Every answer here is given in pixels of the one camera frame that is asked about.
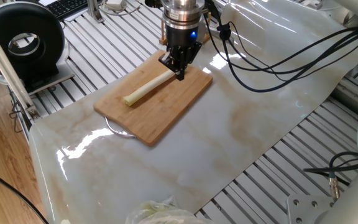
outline bamboo cutting board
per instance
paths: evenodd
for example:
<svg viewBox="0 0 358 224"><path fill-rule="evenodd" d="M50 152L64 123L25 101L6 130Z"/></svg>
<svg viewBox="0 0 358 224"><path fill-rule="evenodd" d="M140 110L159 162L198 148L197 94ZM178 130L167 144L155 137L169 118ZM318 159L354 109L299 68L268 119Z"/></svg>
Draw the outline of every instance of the bamboo cutting board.
<svg viewBox="0 0 358 224"><path fill-rule="evenodd" d="M184 80L172 77L127 106L124 96L168 70L158 61L164 53L159 50L151 55L93 105L95 111L106 115L148 146L154 145L212 82L211 75L189 65Z"/></svg>

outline grated metal platform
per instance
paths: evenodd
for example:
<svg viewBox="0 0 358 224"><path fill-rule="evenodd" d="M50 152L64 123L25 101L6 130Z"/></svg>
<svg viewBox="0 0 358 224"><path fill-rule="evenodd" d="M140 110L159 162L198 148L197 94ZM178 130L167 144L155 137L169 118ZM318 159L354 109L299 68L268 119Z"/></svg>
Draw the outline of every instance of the grated metal platform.
<svg viewBox="0 0 358 224"><path fill-rule="evenodd" d="M128 0L127 10L138 4ZM124 76L164 48L150 41L160 37L161 10L142 6L127 16L102 14L101 24L87 13L62 24L71 47L67 63L75 76L32 96L41 117ZM327 178L302 169L325 167L339 152L358 151L357 126L358 115L327 99L195 215L217 224L288 223L290 194L329 196ZM349 182L356 175L356 171L339 174Z"/></svg>

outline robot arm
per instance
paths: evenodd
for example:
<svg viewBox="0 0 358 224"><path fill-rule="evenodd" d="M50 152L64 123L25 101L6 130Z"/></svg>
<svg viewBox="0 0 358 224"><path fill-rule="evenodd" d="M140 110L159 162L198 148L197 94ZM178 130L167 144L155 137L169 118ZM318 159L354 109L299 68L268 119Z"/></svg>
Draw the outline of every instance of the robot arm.
<svg viewBox="0 0 358 224"><path fill-rule="evenodd" d="M183 80L187 65L201 48L196 40L204 0L163 0L162 5L168 44L167 53L159 61Z"/></svg>

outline plastic bag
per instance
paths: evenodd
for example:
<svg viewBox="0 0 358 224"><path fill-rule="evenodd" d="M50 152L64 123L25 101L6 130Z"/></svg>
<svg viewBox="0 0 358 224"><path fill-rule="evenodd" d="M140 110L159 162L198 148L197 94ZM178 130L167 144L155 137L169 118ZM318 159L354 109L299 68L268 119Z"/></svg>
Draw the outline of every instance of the plastic bag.
<svg viewBox="0 0 358 224"><path fill-rule="evenodd" d="M214 224L211 220L197 218L177 207L171 196L163 202L144 202L138 210L128 215L125 224Z"/></svg>

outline white marble surface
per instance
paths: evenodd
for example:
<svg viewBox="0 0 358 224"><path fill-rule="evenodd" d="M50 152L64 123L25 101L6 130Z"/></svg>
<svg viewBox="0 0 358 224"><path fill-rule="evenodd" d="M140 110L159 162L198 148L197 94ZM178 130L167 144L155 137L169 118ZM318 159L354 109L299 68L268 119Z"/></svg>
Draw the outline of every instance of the white marble surface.
<svg viewBox="0 0 358 224"><path fill-rule="evenodd" d="M286 0L231 3L223 20L235 22L250 52L269 64L341 29ZM332 43L277 70L302 66ZM238 55L231 56L240 63ZM211 72L213 84L154 147L113 135L93 111L93 103L119 80L38 120L30 130L30 149L49 222L124 223L140 203L170 195L196 212L322 103L357 62L358 50L278 91L253 93L235 81L208 42L193 65ZM280 83L273 75L237 74L255 88Z"/></svg>

